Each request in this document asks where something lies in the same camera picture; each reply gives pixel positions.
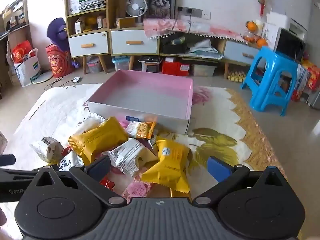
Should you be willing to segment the person's left hand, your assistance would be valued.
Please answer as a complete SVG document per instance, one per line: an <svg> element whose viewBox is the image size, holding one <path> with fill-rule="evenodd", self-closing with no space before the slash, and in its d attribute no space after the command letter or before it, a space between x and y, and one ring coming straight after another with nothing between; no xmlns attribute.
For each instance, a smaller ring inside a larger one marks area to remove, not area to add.
<svg viewBox="0 0 320 240"><path fill-rule="evenodd" d="M3 226L7 222L7 217L0 208L0 226Z"/></svg>

